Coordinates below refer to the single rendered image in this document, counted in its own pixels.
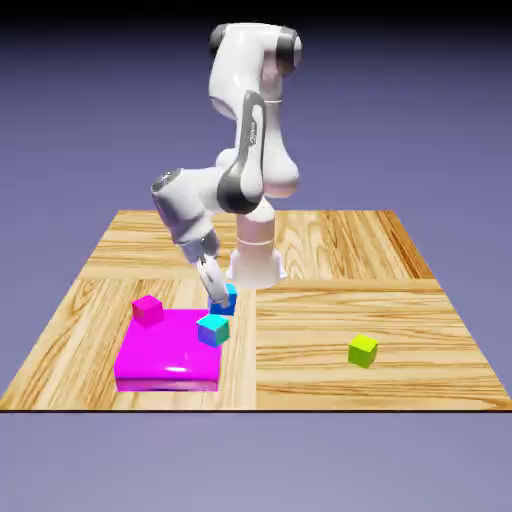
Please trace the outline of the small blue cube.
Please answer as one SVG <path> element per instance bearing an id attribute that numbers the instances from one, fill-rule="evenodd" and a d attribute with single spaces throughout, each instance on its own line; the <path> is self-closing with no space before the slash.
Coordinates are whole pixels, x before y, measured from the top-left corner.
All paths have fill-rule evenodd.
<path id="1" fill-rule="evenodd" d="M 235 313 L 237 302 L 237 290 L 232 283 L 226 284 L 226 291 L 228 294 L 228 302 L 212 303 L 208 300 L 209 312 L 214 315 L 233 316 Z"/>

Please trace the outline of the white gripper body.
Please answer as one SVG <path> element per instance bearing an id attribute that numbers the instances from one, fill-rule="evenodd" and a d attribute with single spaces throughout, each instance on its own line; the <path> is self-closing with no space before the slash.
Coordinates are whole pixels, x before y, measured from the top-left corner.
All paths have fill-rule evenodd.
<path id="1" fill-rule="evenodd" d="M 210 255 L 203 255 L 197 262 L 197 270 L 210 301 L 213 304 L 227 307 L 229 305 L 229 293 L 226 288 L 224 274 L 216 259 Z"/>

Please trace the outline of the small pink cube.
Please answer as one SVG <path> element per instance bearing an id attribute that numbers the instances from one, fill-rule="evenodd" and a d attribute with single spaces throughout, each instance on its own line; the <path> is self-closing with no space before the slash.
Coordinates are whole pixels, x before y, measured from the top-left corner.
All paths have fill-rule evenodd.
<path id="1" fill-rule="evenodd" d="M 149 328 L 163 321 L 162 303 L 152 295 L 146 295 L 132 302 L 132 320 Z"/>

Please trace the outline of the small yellow-green cube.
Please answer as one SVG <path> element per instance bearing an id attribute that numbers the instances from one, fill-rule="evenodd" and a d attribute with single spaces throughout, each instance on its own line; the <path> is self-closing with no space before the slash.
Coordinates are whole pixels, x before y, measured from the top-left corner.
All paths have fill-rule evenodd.
<path id="1" fill-rule="evenodd" d="M 358 334 L 349 343 L 348 362 L 362 368 L 370 367 L 375 361 L 378 342 L 366 335 Z"/>

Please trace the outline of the small cyan cube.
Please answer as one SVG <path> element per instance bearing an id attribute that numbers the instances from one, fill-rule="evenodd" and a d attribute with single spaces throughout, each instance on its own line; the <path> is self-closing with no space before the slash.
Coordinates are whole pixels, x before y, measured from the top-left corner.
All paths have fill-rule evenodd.
<path id="1" fill-rule="evenodd" d="M 219 346 L 230 337 L 229 320 L 221 315 L 207 314 L 197 322 L 198 339 L 209 346 Z"/>

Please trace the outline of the large magenta box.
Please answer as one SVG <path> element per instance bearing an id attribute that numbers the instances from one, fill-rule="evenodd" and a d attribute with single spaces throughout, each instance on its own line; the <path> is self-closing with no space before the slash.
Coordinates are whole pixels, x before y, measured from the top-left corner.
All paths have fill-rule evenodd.
<path id="1" fill-rule="evenodd" d="M 114 363 L 120 392 L 213 391 L 220 381 L 222 345 L 198 339 L 204 309 L 165 309 L 149 328 L 131 320 Z"/>

